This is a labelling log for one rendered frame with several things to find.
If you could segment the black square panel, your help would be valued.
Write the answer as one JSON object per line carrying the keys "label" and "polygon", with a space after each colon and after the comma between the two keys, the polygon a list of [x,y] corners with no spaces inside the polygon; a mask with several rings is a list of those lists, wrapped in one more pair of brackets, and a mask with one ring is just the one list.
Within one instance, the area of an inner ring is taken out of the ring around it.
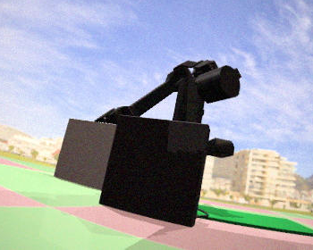
{"label": "black square panel", "polygon": [[208,124],[119,115],[99,204],[195,225]]}

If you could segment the green circuit board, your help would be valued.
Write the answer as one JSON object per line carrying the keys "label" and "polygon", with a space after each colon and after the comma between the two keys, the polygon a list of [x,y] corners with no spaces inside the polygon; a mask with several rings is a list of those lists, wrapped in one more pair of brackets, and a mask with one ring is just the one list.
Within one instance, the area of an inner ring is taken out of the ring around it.
{"label": "green circuit board", "polygon": [[235,212],[211,206],[203,206],[199,204],[199,209],[205,211],[208,216],[206,218],[199,217],[210,221],[225,222],[228,224],[241,225],[243,227],[266,229],[277,232],[291,233],[295,235],[313,237],[313,229],[307,228],[295,221],[288,219],[257,215],[245,212]]}

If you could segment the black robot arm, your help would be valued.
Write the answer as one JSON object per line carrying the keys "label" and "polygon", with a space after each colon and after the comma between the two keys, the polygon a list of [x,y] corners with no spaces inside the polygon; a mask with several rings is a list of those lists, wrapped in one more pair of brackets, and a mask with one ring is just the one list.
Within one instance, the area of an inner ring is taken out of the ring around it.
{"label": "black robot arm", "polygon": [[[189,68],[193,68],[190,73]],[[104,113],[94,121],[117,124],[119,115],[140,117],[173,92],[178,92],[176,103],[191,101],[203,106],[240,94],[241,74],[238,68],[224,65],[218,68],[216,61],[187,60],[167,74],[164,83],[151,90],[129,106],[120,106]]]}

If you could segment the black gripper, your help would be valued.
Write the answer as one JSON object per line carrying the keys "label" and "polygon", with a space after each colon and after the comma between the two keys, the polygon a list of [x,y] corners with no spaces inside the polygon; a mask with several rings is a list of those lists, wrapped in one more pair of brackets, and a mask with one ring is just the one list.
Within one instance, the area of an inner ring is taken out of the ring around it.
{"label": "black gripper", "polygon": [[[191,101],[179,101],[175,103],[173,121],[187,121],[201,123],[204,115],[203,106]],[[234,154],[233,142],[216,137],[208,141],[207,155],[225,158]]]}

